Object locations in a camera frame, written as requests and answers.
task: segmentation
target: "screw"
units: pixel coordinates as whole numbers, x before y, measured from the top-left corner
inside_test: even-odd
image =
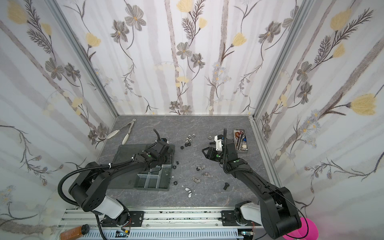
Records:
[[[228,187],[229,187],[229,183],[226,182],[223,189],[226,190]]]

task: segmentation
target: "wall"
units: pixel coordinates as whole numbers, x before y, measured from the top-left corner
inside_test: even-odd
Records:
[[[315,1],[257,121],[319,239],[382,239],[384,2]]]
[[[119,114],[228,115],[253,113],[301,1],[58,3]]]
[[[59,180],[97,159],[114,117],[44,1],[0,13],[0,238],[50,239],[71,207]]]

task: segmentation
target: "gray marble tabletop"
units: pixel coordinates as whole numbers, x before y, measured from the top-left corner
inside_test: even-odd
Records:
[[[247,116],[119,116],[112,131],[134,118],[136,122],[126,144],[153,143],[156,140],[153,128],[156,128],[160,137],[176,145],[174,161],[179,161],[179,165],[172,170],[169,191],[108,189],[109,196],[120,200],[127,207],[224,207],[245,200],[257,202],[257,197],[244,183],[225,174],[217,162],[206,159],[201,152],[213,141],[208,137],[222,134],[225,127],[229,139],[233,139],[233,128],[245,129],[249,151],[239,157],[246,160],[255,172],[268,179]],[[124,128],[107,140],[98,159],[100,164],[112,162],[127,131],[128,128]],[[185,138],[192,134],[196,134],[192,138],[192,145],[181,150]],[[203,165],[204,170],[196,171],[197,166]],[[203,172],[209,172],[212,177],[203,177]],[[192,177],[201,179],[201,182],[195,183]],[[230,184],[227,190],[223,190],[225,182]],[[186,187],[192,190],[191,198],[185,191]]]

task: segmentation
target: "pink bucket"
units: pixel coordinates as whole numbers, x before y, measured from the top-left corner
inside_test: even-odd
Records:
[[[301,228],[299,228],[293,232],[290,232],[289,233],[290,236],[300,238],[300,237],[305,236],[305,234],[307,233],[307,224],[305,222],[305,219],[303,217],[301,217],[300,220],[301,220]],[[308,235],[303,239],[305,239],[305,240],[317,240],[319,238],[319,230],[317,229],[315,223],[312,222],[310,219],[307,218],[307,222],[308,222],[308,226],[309,226],[309,232],[308,232]],[[285,238],[287,240],[294,240],[295,239],[295,238],[288,237],[287,235],[284,235],[283,238]]]

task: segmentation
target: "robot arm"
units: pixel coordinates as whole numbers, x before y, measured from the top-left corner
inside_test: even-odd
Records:
[[[227,174],[232,174],[245,183],[260,200],[260,206],[251,202],[238,204],[235,208],[237,222],[251,220],[262,224],[273,239],[299,229],[301,220],[295,206],[291,204],[294,201],[290,191],[266,181],[255,173],[244,159],[238,158],[235,143],[226,139],[226,129],[222,143],[222,152],[217,151],[217,148],[208,147],[202,150],[203,154],[212,161],[222,163]]]
[[[58,193],[62,199],[73,205],[80,206],[85,212],[93,212],[96,215],[105,214],[106,220],[116,226],[125,225],[130,220],[128,209],[118,200],[106,195],[109,182],[124,173],[136,169],[151,169],[162,165],[166,159],[166,153],[170,148],[167,139],[160,139],[158,132],[157,140],[149,148],[137,153],[127,162],[120,164],[99,165],[90,162],[83,169],[76,170],[64,176],[58,186]],[[69,194],[75,202],[68,199],[62,191],[64,181],[70,176],[80,173],[69,188]]]

